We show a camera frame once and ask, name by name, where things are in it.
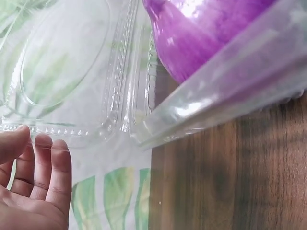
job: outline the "green leaf pattern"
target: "green leaf pattern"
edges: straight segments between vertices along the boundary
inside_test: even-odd
[[[135,204],[136,230],[148,230],[150,169],[140,170],[140,187]]]
[[[71,206],[79,230],[102,230],[95,199],[95,177],[72,188]]]
[[[124,230],[134,188],[134,169],[119,168],[105,176],[104,207],[111,230]]]
[[[125,230],[125,219],[131,206],[132,193],[137,192],[135,203],[136,230],[148,230],[150,169],[141,169],[139,189],[134,190],[134,168],[113,170],[104,178],[104,213],[112,230]],[[71,206],[79,230],[102,230],[96,201],[95,176],[77,183],[72,190]]]
[[[1,0],[0,38],[22,28],[32,12],[53,6],[58,0]]]

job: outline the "purple onion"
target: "purple onion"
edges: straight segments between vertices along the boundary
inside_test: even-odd
[[[183,83],[277,0],[143,0],[160,61]]]

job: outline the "plastic clamshell container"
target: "plastic clamshell container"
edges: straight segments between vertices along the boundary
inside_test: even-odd
[[[135,0],[0,3],[0,131],[21,124],[70,148],[110,137]]]
[[[150,44],[149,34],[135,43],[144,37]],[[307,88],[307,0],[277,1],[160,105],[140,113],[142,104],[154,104],[150,100],[159,96],[157,83],[165,81],[154,47],[149,47],[147,72],[131,74],[130,104],[137,109],[128,122],[131,136],[145,149],[302,95]],[[136,57],[133,65],[142,61]],[[144,89],[140,106],[136,92],[144,94]]]
[[[164,100],[141,0],[3,1],[0,131],[27,124],[82,148],[119,127],[147,149],[300,96],[306,10],[277,1]]]

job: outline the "wood grain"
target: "wood grain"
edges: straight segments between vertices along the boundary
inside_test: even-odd
[[[149,229],[307,229],[306,150],[306,95],[154,149]]]

